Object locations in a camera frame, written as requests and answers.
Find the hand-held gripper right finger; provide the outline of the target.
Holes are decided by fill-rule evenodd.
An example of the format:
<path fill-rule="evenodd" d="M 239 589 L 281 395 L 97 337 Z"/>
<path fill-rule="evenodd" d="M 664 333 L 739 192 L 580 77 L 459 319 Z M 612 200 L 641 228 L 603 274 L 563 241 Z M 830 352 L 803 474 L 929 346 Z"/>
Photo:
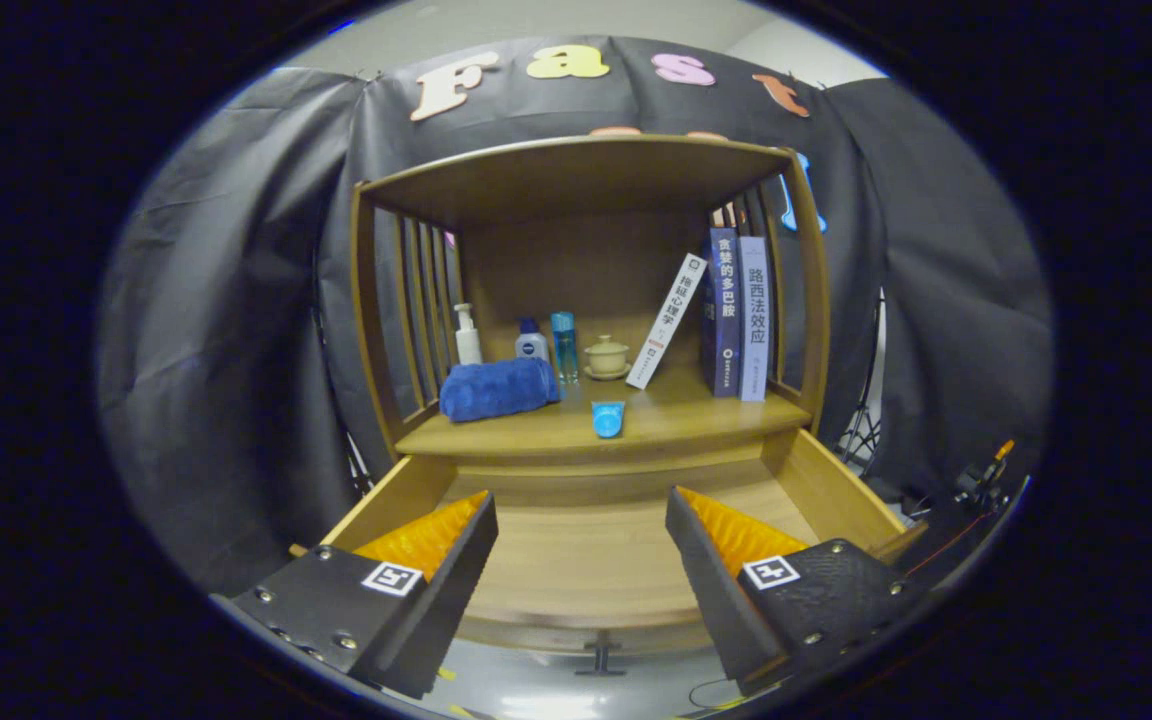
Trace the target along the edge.
<path fill-rule="evenodd" d="M 666 529 L 723 674 L 744 694 L 823 679 L 927 593 L 844 538 L 799 541 L 692 488 L 670 488 Z"/>

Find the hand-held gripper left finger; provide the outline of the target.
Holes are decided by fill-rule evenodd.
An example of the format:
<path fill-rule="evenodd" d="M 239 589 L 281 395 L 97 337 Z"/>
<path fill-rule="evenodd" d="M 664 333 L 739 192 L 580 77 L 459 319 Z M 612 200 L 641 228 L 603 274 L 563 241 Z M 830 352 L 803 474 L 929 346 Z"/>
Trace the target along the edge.
<path fill-rule="evenodd" d="M 492 492 L 357 548 L 320 544 L 210 600 L 339 674 L 419 700 L 431 691 L 498 536 Z"/>

